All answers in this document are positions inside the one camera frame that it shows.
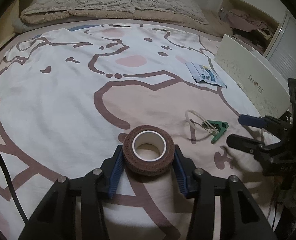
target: roll of tape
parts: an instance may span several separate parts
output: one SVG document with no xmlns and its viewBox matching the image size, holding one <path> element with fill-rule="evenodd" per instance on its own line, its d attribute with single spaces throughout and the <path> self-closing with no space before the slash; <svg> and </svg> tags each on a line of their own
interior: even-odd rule
<svg viewBox="0 0 296 240">
<path fill-rule="evenodd" d="M 152 160 L 144 159 L 137 153 L 137 148 L 142 144 L 155 146 L 160 156 Z M 174 143 L 171 136 L 166 131 L 151 125 L 134 128 L 126 136 L 122 149 L 127 167 L 135 173 L 146 176 L 164 173 L 174 158 Z"/>
</svg>

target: ribbed white panel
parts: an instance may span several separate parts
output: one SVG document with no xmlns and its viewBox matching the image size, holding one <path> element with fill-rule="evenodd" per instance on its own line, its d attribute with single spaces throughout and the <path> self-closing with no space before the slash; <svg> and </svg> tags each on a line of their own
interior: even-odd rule
<svg viewBox="0 0 296 240">
<path fill-rule="evenodd" d="M 296 21 L 287 16 L 283 28 L 281 39 L 276 40 L 267 59 L 287 80 L 296 78 Z"/>
</svg>

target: cartoon print bed sheet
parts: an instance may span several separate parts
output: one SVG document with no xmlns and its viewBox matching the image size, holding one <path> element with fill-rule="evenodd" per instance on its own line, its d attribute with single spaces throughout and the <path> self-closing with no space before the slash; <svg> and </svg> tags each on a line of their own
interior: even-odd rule
<svg viewBox="0 0 296 240">
<path fill-rule="evenodd" d="M 258 112 L 213 61 L 219 45 L 159 25 L 106 24 L 53 30 L 7 51 L 0 63 L 0 151 L 27 217 L 60 175 L 77 178 L 100 167 L 131 129 L 149 124 L 166 130 L 196 166 L 239 176 L 271 222 L 270 179 L 253 156 L 226 146 L 231 133 L 260 132 L 238 124 L 239 114 Z M 195 83 L 186 62 L 214 69 L 227 88 Z M 227 132 L 212 145 L 190 128 L 187 109 L 228 122 Z M 150 179 L 126 170 L 104 203 L 110 239 L 185 239 L 192 206 L 171 170 Z M 214 239 L 219 214 L 216 203 Z M 23 227 L 0 169 L 0 229 L 17 239 Z"/>
</svg>

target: beige pillow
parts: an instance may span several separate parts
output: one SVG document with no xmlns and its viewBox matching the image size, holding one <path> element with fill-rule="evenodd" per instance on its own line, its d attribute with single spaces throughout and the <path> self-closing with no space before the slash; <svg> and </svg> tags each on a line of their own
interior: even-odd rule
<svg viewBox="0 0 296 240">
<path fill-rule="evenodd" d="M 209 24 L 200 7 L 192 0 L 132 0 L 139 10 L 157 10 L 179 13 L 201 24 Z"/>
<path fill-rule="evenodd" d="M 135 11 L 131 0 L 41 0 L 23 10 L 21 17 L 42 12 L 66 11 L 70 9 L 98 9 L 132 13 Z"/>
</svg>

